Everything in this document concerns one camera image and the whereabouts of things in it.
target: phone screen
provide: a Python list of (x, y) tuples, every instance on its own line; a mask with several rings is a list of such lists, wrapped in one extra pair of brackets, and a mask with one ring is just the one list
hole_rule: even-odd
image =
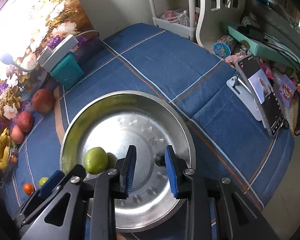
[(238, 62), (238, 65), (257, 95), (265, 112), (271, 133), (274, 135), (283, 121), (283, 115), (266, 74), (253, 56), (244, 58)]

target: floral painting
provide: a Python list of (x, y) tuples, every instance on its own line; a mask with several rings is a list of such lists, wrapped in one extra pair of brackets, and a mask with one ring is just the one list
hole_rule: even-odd
[[(92, 29), (79, 0), (14, 0), (0, 12), (0, 53), (8, 51), (17, 64), (31, 69), (46, 46), (54, 49), (68, 35)], [(94, 36), (78, 37), (72, 52)], [(23, 72), (0, 62), (0, 131), (26, 107), (47, 76), (41, 66)]]

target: teal box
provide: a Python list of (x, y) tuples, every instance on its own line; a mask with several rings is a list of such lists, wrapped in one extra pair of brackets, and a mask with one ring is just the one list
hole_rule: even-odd
[(70, 89), (83, 76), (83, 71), (74, 59), (73, 54), (68, 53), (50, 71), (50, 75), (66, 89)]

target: small green fruit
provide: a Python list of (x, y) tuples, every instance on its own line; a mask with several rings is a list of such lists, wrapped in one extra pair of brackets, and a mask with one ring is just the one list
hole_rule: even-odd
[(101, 147), (94, 147), (83, 157), (83, 166), (90, 174), (98, 174), (107, 167), (108, 155)]
[(43, 184), (45, 184), (48, 179), (49, 179), (48, 177), (42, 177), (41, 179), (39, 179), (39, 181), (38, 181), (39, 187), (42, 187)]

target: orange stripe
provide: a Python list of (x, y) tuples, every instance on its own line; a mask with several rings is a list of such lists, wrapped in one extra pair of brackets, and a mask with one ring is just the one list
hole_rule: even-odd
[(150, 36), (148, 36), (148, 37), (146, 37), (146, 38), (144, 38), (144, 39), (142, 39), (142, 40), (140, 40), (140, 41), (137, 41), (135, 44), (133, 44), (133, 45), (131, 45), (130, 47), (126, 48), (125, 50), (123, 50), (123, 51), (120, 52), (119, 54), (121, 54), (121, 53), (123, 53), (124, 51), (126, 51), (126, 50), (132, 48), (134, 45), (138, 44), (139, 42), (145, 41), (146, 39), (150, 38), (151, 36), (154, 36), (154, 35), (159, 34), (160, 32), (162, 32), (162, 31), (159, 31), (159, 32), (154, 33), (154, 34), (151, 34)]
[(142, 82), (144, 82), (146, 85), (148, 85), (148, 87), (150, 87), (153, 92), (162, 100), (164, 100), (164, 98), (147, 82), (145, 81), (143, 78), (141, 78), (126, 62), (124, 62), (121, 58), (119, 58), (117, 55), (115, 55), (108, 47), (105, 47), (107, 50), (110, 51), (110, 53), (112, 55), (114, 55), (118, 60), (120, 60), (123, 64), (125, 64), (125, 66), (131, 70), (132, 73), (134, 73)]
[[(236, 181), (241, 185), (241, 187), (245, 188), (245, 185), (241, 182), (241, 180), (238, 178), (238, 176), (234, 173), (234, 171), (229, 167), (229, 165), (220, 157), (220, 155), (215, 151), (214, 148), (202, 137), (202, 135), (189, 123), (186, 122), (186, 124), (194, 131), (194, 133), (205, 143), (205, 145), (212, 151), (212, 153), (221, 161), (221, 163), (227, 168), (227, 170), (232, 174), (232, 176), (236, 179)], [(255, 204), (255, 206), (261, 211), (260, 206), (255, 201), (255, 199), (252, 197), (249, 191), (247, 191), (247, 194)]]
[(60, 94), (59, 94), (59, 87), (57, 87), (54, 91), (54, 98), (55, 98), (55, 105), (54, 105), (54, 115), (55, 115), (55, 122), (56, 122), (56, 132), (59, 139), (60, 144), (62, 144), (63, 138), (65, 136), (65, 129), (62, 123), (62, 116), (61, 116), (61, 106), (60, 106)]
[[(131, 45), (130, 47), (126, 48), (125, 50), (121, 51), (119, 54), (121, 54), (121, 53), (125, 52), (126, 50), (132, 48), (134, 45), (138, 44), (139, 42), (145, 41), (146, 39), (150, 38), (151, 36), (154, 36), (154, 35), (159, 34), (160, 32), (162, 32), (162, 31), (159, 31), (159, 32), (157, 32), (157, 33), (155, 33), (155, 34), (152, 34), (152, 35), (150, 35), (150, 36), (148, 36), (148, 37), (146, 37), (146, 38), (144, 38), (144, 39), (142, 39), (142, 40), (140, 40), (140, 41), (137, 41), (135, 44), (133, 44), (133, 45)], [(96, 69), (98, 69), (98, 68), (101, 67), (102, 65), (108, 64), (108, 63), (109, 63), (111, 60), (113, 60), (115, 57), (116, 57), (116, 56), (114, 55), (114, 57), (110, 58), (110, 59), (107, 60), (105, 63), (102, 63), (101, 65), (99, 65), (98, 67), (96, 67)]]
[(212, 70), (212, 71), (209, 72), (206, 76), (204, 76), (204, 77), (202, 78), (202, 80), (200, 80), (194, 87), (192, 87), (190, 90), (188, 90), (186, 93), (184, 93), (184, 94), (182, 95), (181, 98), (177, 99), (177, 101), (175, 101), (175, 104), (178, 103), (178, 102), (180, 102), (180, 101), (181, 101), (182, 99), (184, 99), (187, 95), (189, 95), (193, 90), (195, 90), (198, 86), (200, 86), (200, 84), (201, 84), (203, 81), (205, 81), (211, 74), (215, 73), (215, 71), (217, 71), (218, 68), (221, 67), (222, 64), (220, 64), (220, 63), (221, 63), (221, 62), (218, 63), (219, 66), (217, 66), (214, 70)]
[[(265, 162), (266, 158), (268, 157), (268, 155), (269, 155), (269, 153), (270, 153), (270, 149), (271, 149), (273, 143), (274, 143), (274, 138), (272, 139), (272, 141), (271, 141), (271, 143), (270, 143), (270, 145), (269, 145), (269, 148), (268, 148), (268, 150), (266, 151), (266, 154), (265, 154), (265, 156), (263, 157), (263, 159), (262, 159), (262, 161), (261, 161), (259, 167), (257, 168), (257, 170), (256, 170), (256, 171), (254, 172), (254, 174), (252, 175), (251, 179), (249, 180), (249, 184), (251, 184), (251, 182), (254, 180), (255, 176), (257, 175), (257, 173), (260, 171), (260, 169), (261, 169), (263, 163)], [(242, 192), (246, 192), (247, 190), (248, 190), (248, 187), (244, 188), (244, 189), (242, 190)]]

